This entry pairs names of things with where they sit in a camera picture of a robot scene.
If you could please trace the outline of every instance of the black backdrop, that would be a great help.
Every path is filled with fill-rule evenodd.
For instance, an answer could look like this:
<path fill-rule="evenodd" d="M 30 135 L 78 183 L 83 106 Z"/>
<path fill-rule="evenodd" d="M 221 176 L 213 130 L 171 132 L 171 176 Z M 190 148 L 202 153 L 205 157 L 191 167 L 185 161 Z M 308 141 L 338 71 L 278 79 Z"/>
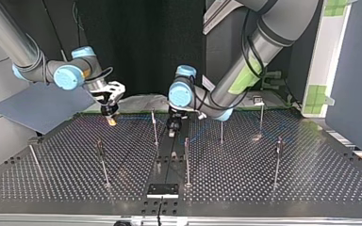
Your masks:
<path fill-rule="evenodd" d="M 82 24 L 102 67 L 126 95 L 167 95 L 179 64 L 204 70 L 203 0 L 79 0 Z"/>
<path fill-rule="evenodd" d="M 60 43 L 70 58 L 78 46 L 74 0 L 44 0 L 45 5 L 42 0 L 2 2 L 50 59 L 61 59 Z M 103 68 L 114 68 L 108 80 L 125 84 L 125 96 L 167 95 L 179 64 L 194 66 L 198 74 L 205 72 L 204 0 L 75 2 L 84 28 L 81 44 L 93 47 Z"/>

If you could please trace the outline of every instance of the perforated metal table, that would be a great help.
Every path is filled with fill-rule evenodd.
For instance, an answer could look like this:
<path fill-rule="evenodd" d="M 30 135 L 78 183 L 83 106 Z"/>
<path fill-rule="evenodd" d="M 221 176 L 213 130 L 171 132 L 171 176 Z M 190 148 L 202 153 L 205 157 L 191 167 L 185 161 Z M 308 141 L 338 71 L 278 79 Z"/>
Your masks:
<path fill-rule="evenodd" d="M 362 218 L 362 161 L 294 109 L 235 112 L 224 123 L 184 121 L 176 138 L 166 114 L 122 115 L 110 127 L 98 115 L 62 124 L 0 166 L 0 214 L 156 218 Z M 277 185 L 275 142 L 285 141 Z M 184 139 L 190 180 L 185 187 Z M 104 141 L 111 188 L 95 155 Z M 177 184 L 178 199 L 147 199 L 150 184 Z"/>

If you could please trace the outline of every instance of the light blue joint cover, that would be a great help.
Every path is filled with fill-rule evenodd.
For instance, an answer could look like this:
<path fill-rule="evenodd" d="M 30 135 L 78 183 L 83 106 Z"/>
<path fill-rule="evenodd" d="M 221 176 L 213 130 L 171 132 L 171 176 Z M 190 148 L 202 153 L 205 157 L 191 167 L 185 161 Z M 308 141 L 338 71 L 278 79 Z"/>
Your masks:
<path fill-rule="evenodd" d="M 195 77 L 196 78 L 196 69 L 188 65 L 180 65 L 177 67 L 175 74 L 186 76 L 186 77 Z"/>
<path fill-rule="evenodd" d="M 215 118 L 214 120 L 227 121 L 227 120 L 230 118 L 233 110 L 234 110 L 233 108 L 226 110 L 222 115 L 220 115 L 219 117 Z"/>
<path fill-rule="evenodd" d="M 60 66 L 54 73 L 54 80 L 58 87 L 73 90 L 84 84 L 82 71 L 74 65 Z"/>
<path fill-rule="evenodd" d="M 73 58 L 96 56 L 90 46 L 84 46 L 72 51 Z"/>
<path fill-rule="evenodd" d="M 188 106 L 192 101 L 192 90 L 183 82 L 175 82 L 170 86 L 169 100 L 176 106 Z"/>
<path fill-rule="evenodd" d="M 25 81 L 28 81 L 26 78 L 24 78 L 22 76 L 22 74 L 20 73 L 19 69 L 16 67 L 16 65 L 12 64 L 11 65 L 11 69 L 13 70 L 13 73 L 14 75 L 19 78 L 19 79 L 22 79 L 22 80 L 25 80 Z"/>

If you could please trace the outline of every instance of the green tape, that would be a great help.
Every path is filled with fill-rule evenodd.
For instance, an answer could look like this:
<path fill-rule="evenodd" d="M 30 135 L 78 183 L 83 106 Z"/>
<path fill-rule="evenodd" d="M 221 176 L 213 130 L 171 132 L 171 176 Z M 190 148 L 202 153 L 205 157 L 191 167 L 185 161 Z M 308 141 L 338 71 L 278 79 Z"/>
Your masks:
<path fill-rule="evenodd" d="M 310 85 L 304 102 L 305 114 L 320 114 L 325 104 L 326 86 Z"/>
<path fill-rule="evenodd" d="M 261 66 L 257 60 L 250 57 L 249 61 L 251 62 L 252 68 L 257 73 L 261 73 Z M 255 76 L 254 73 L 249 69 L 248 65 L 245 65 L 243 69 L 239 72 L 237 79 L 231 85 L 228 90 L 231 94 L 239 95 L 241 94 L 247 87 L 252 87 L 259 78 Z"/>
<path fill-rule="evenodd" d="M 328 0 L 327 5 L 325 6 L 324 16 L 343 16 L 347 4 L 347 0 Z"/>

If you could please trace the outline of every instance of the robotic arm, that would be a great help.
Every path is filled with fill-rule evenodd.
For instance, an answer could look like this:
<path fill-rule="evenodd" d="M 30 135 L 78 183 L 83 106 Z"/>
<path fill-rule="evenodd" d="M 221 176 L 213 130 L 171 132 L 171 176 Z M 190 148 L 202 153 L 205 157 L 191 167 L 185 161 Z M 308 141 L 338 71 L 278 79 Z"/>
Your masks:
<path fill-rule="evenodd" d="M 48 60 L 34 40 L 24 33 L 0 3 L 0 46 L 13 61 L 13 73 L 30 82 L 56 83 L 72 90 L 83 87 L 101 105 L 101 111 L 110 125 L 115 124 L 118 101 L 125 87 L 118 82 L 105 81 L 113 69 L 101 69 L 89 46 L 72 51 L 70 62 Z"/>
<path fill-rule="evenodd" d="M 205 113 L 209 117 L 227 121 L 241 93 L 252 87 L 258 75 L 281 51 L 293 44 L 307 28 L 319 0 L 238 0 L 241 5 L 261 14 L 257 30 L 248 40 L 246 52 L 222 78 L 213 91 L 194 86 L 196 70 L 182 65 L 177 68 L 169 90 L 173 108 Z"/>

